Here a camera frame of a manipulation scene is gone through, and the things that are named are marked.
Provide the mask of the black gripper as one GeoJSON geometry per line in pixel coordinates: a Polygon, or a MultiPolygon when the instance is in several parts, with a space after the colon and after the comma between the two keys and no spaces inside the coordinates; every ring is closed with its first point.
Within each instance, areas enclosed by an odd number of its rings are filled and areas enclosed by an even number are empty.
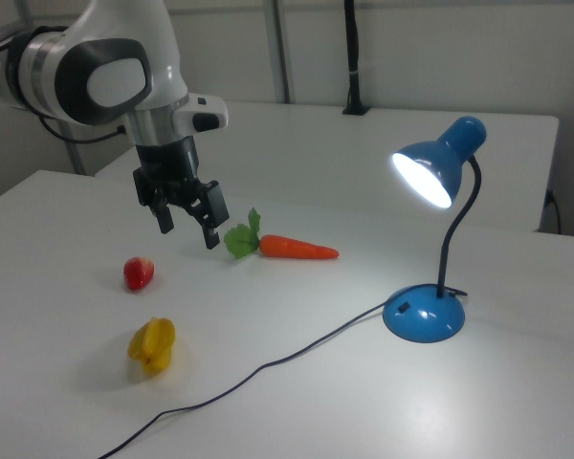
{"type": "Polygon", "coordinates": [[[141,166],[133,172],[139,202],[148,207],[162,234],[174,229],[170,207],[185,210],[200,225],[206,248],[219,244],[217,227],[229,218],[220,185],[202,182],[192,136],[159,146],[136,147],[141,166]]]}

